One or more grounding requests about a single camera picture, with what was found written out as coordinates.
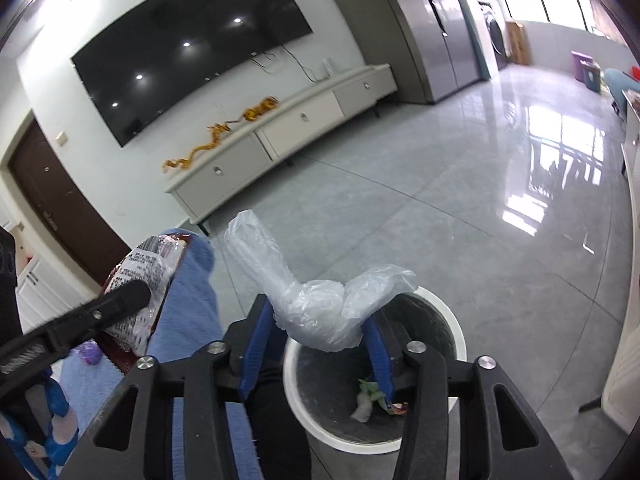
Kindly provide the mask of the blue white gloved left hand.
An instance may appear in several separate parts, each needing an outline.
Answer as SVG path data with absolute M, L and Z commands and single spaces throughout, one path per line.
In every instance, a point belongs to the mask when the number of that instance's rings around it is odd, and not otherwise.
M 57 479 L 78 441 L 76 413 L 50 374 L 1 399 L 11 479 Z

